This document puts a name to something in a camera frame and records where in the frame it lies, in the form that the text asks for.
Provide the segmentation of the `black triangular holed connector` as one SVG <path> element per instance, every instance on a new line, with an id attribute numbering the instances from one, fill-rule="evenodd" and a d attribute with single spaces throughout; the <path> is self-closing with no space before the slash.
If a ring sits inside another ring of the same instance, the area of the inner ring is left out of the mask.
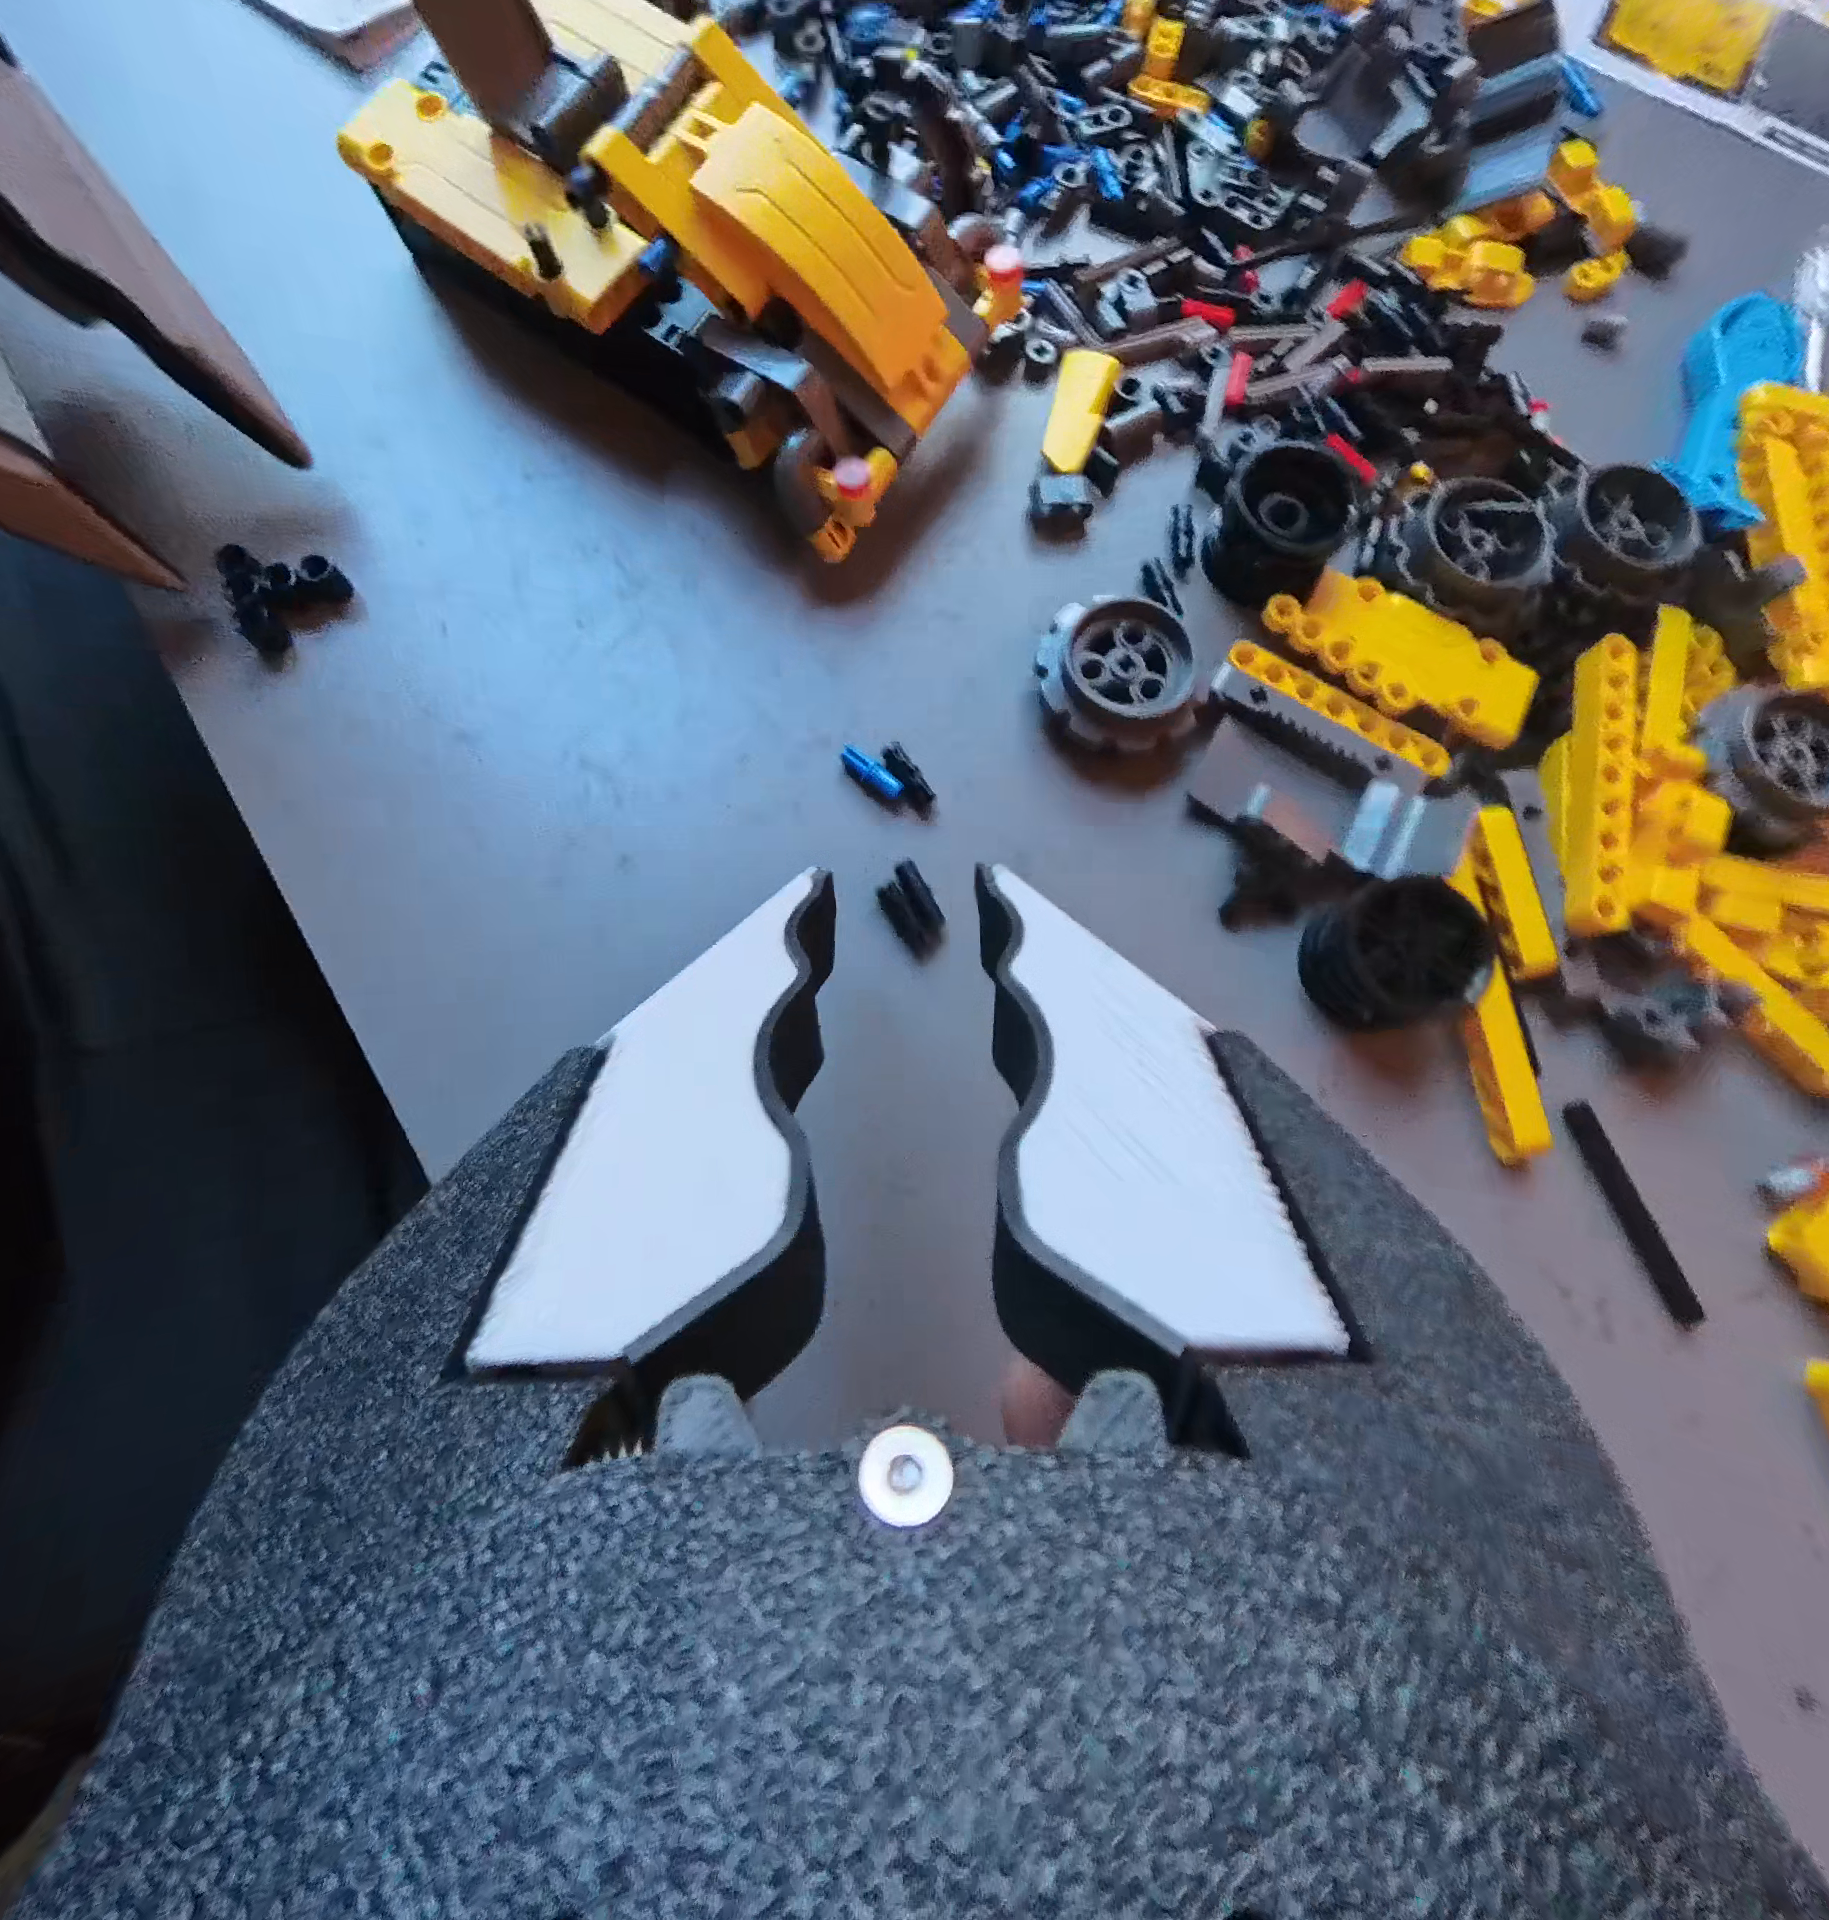
<path id="1" fill-rule="evenodd" d="M 320 630 L 354 604 L 352 576 L 326 555 L 299 560 L 261 560 L 239 542 L 223 542 L 213 555 L 223 589 L 232 633 L 268 666 L 279 666 L 297 651 L 297 630 Z"/>

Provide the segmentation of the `black axle rod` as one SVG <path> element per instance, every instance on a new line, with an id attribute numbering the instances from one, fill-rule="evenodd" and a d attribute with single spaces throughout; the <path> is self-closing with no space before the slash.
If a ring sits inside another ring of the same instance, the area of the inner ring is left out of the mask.
<path id="1" fill-rule="evenodd" d="M 1664 1236 L 1656 1211 L 1649 1206 L 1643 1188 L 1626 1171 L 1595 1107 L 1584 1097 L 1564 1102 L 1561 1122 L 1581 1161 L 1588 1165 L 1590 1178 L 1600 1188 L 1600 1199 L 1616 1218 L 1631 1255 L 1647 1274 L 1647 1281 L 1651 1284 L 1657 1303 L 1666 1311 L 1673 1326 L 1692 1331 L 1709 1315 L 1704 1303 L 1695 1284 L 1685 1279 L 1685 1270 L 1678 1260 L 1671 1237 Z"/>

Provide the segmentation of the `grey desk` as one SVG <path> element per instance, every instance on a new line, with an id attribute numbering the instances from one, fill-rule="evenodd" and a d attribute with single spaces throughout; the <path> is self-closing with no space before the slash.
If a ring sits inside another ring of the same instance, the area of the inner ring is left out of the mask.
<path id="1" fill-rule="evenodd" d="M 244 3 L 0 3 L 83 150 L 248 352 L 299 474 L 128 339 L 0 279 L 0 334 L 70 474 L 188 568 L 149 639 L 423 1171 L 443 1177 L 807 865 L 838 888 L 827 1063 L 802 1125 L 827 1312 L 756 1402 L 815 1447 L 896 1405 L 1000 1438 L 991 983 L 974 867 L 1005 863 L 1214 1023 L 1241 1031 L 1497 1279 L 1647 1519 L 1762 1783 L 1829 1878 L 1829 1357 L 1763 1252 L 1759 1178 L 1829 1156 L 1739 1035 L 1649 1083 L 1534 1016 L 1548 1114 L 1600 1110 L 1704 1303 L 1678 1330 L 1564 1125 L 1526 1171 L 1480 1132 L 1457 1033 L 1349 1042 L 1283 925 L 1227 930 L 1227 846 L 1185 782 L 1103 784 L 1041 728 L 1035 635 L 1139 581 L 1189 465 L 1120 479 L 1035 547 L 1046 391 L 972 384 L 851 564 L 826 565 L 683 431 L 412 264 L 333 136 L 365 85 Z M 326 555 L 348 613 L 268 666 L 213 555 Z M 922 817 L 840 769 L 900 741 Z M 945 912 L 917 960 L 878 888 Z"/>

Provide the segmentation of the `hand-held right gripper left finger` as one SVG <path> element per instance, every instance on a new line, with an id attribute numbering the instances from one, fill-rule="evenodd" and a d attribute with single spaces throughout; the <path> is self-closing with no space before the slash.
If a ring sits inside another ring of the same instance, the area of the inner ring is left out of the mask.
<path id="1" fill-rule="evenodd" d="M 468 1375 L 641 1370 L 800 1243 L 832 941 L 832 871 L 807 867 L 609 1026 Z"/>

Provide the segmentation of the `grey toothed wheel hub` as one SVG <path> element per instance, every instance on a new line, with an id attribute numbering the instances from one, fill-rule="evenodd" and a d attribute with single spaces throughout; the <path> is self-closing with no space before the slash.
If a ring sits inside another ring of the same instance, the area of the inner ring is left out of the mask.
<path id="1" fill-rule="evenodd" d="M 1561 576 L 1625 599 L 1666 599 L 1698 551 L 1698 511 L 1664 466 L 1590 466 L 1555 521 Z"/>
<path id="2" fill-rule="evenodd" d="M 1090 752 L 1143 755 L 1185 741 L 1209 675 L 1183 619 L 1154 596 L 1067 604 L 1035 643 L 1046 725 Z"/>
<path id="3" fill-rule="evenodd" d="M 1490 639 L 1511 635 L 1553 586 L 1553 527 L 1504 479 L 1434 485 L 1406 511 L 1400 547 L 1415 595 Z"/>
<path id="4" fill-rule="evenodd" d="M 1733 853 L 1792 853 L 1829 829 L 1829 698 L 1742 685 L 1695 723 Z"/>

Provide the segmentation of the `yellow curved panel brick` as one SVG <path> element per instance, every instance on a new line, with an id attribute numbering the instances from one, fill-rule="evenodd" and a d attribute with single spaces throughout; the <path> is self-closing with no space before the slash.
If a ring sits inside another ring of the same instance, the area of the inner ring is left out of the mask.
<path id="1" fill-rule="evenodd" d="M 1041 453 L 1027 496 L 1027 524 L 1039 535 L 1081 533 L 1099 497 L 1094 453 L 1120 384 L 1120 358 L 1071 348 L 1062 358 L 1041 428 Z"/>

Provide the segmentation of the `blue brick separator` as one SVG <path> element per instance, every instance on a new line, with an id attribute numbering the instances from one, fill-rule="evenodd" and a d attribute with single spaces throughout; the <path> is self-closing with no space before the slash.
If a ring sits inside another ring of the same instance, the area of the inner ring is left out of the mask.
<path id="1" fill-rule="evenodd" d="M 1774 291 L 1744 291 L 1719 305 L 1680 358 L 1684 428 L 1660 465 L 1695 506 L 1709 539 L 1739 535 L 1762 521 L 1739 487 L 1739 410 L 1762 385 L 1803 375 L 1803 328 Z"/>

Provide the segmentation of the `yellow toy brick car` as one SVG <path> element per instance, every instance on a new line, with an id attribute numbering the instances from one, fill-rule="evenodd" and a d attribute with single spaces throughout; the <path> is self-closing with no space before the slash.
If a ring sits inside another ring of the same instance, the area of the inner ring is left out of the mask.
<path id="1" fill-rule="evenodd" d="M 827 145 L 701 3 L 420 3 L 435 58 L 337 150 L 423 267 L 508 301 L 772 483 L 844 564 L 948 399 L 1024 310 L 1024 255 Z"/>

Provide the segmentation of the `pile of small brick parts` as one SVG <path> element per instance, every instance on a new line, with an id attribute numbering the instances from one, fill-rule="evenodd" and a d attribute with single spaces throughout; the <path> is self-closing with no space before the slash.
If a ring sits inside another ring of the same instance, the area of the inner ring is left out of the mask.
<path id="1" fill-rule="evenodd" d="M 1553 465 L 1494 371 L 1546 285 L 1605 301 L 1690 240 L 1601 172 L 1553 3 L 718 3 L 834 150 L 1024 247 L 1000 361 L 1168 372 L 1218 496 L 1265 442 L 1361 496 Z"/>

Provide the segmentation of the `grey black panel brick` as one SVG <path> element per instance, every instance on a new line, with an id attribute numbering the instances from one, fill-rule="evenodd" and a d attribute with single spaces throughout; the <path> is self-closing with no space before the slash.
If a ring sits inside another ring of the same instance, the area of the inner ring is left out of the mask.
<path id="1" fill-rule="evenodd" d="M 1361 730 L 1284 673 L 1235 661 L 1216 669 L 1214 702 L 1189 810 L 1231 846 L 1227 927 L 1287 921 L 1361 880 L 1459 867 L 1478 793 L 1406 758 L 1381 715 Z"/>

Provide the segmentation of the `instruction booklet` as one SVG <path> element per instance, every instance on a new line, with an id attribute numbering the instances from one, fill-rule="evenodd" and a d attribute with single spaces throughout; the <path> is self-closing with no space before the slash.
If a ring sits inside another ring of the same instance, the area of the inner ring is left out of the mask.
<path id="1" fill-rule="evenodd" d="M 395 58 L 416 33 L 413 3 L 246 3 L 313 53 L 365 75 Z"/>

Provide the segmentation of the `person's dark trousers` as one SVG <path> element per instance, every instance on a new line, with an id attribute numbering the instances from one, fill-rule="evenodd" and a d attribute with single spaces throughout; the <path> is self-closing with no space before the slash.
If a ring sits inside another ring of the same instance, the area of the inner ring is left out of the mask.
<path id="1" fill-rule="evenodd" d="M 0 1859 L 423 1188 L 128 592 L 0 535 Z"/>

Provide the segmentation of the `pile of yellow beams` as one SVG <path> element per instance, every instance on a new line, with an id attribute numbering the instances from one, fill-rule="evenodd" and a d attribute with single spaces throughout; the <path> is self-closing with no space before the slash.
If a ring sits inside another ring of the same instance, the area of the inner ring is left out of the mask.
<path id="1" fill-rule="evenodd" d="M 1504 479 L 1553 527 L 1590 466 L 1564 447 L 1532 475 L 1434 469 L 1362 496 L 1349 543 L 1308 599 L 1250 609 L 1224 662 L 1284 673 L 1346 725 L 1480 801 L 1449 880 L 1486 917 L 1497 969 L 1459 1026 L 1494 1156 L 1553 1144 L 1523 998 L 1600 1022 L 1631 1062 L 1692 1055 L 1710 1026 L 1812 1097 L 1829 1097 L 1829 829 L 1792 853 L 1733 853 L 1698 712 L 1742 685 L 1829 698 L 1829 399 L 1762 384 L 1739 410 L 1739 487 L 1762 513 L 1709 539 L 1666 599 L 1561 576 L 1490 639 L 1402 576 L 1406 511 L 1434 485 Z"/>

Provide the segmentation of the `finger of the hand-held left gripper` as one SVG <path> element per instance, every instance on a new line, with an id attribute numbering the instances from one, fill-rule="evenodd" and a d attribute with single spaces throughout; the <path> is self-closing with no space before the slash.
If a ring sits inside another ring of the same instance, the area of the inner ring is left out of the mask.
<path id="1" fill-rule="evenodd" d="M 145 589 L 188 589 L 180 568 L 106 515 L 41 453 L 0 431 L 0 533 Z"/>
<path id="2" fill-rule="evenodd" d="M 248 356 L 0 36 L 0 274 L 115 328 L 180 391 L 287 466 L 312 450 Z"/>

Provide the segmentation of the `black toy tyre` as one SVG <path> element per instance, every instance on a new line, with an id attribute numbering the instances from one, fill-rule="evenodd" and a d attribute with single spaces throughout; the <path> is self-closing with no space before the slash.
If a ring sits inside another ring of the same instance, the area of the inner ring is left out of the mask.
<path id="1" fill-rule="evenodd" d="M 1376 877 L 1309 915 L 1296 981 L 1336 1026 L 1376 1035 L 1470 1006 L 1497 958 L 1484 912 L 1449 877 Z"/>
<path id="2" fill-rule="evenodd" d="M 1352 542 L 1361 469 L 1328 442 L 1276 438 L 1248 447 L 1200 543 L 1208 581 L 1241 609 L 1287 595 L 1308 599 Z"/>

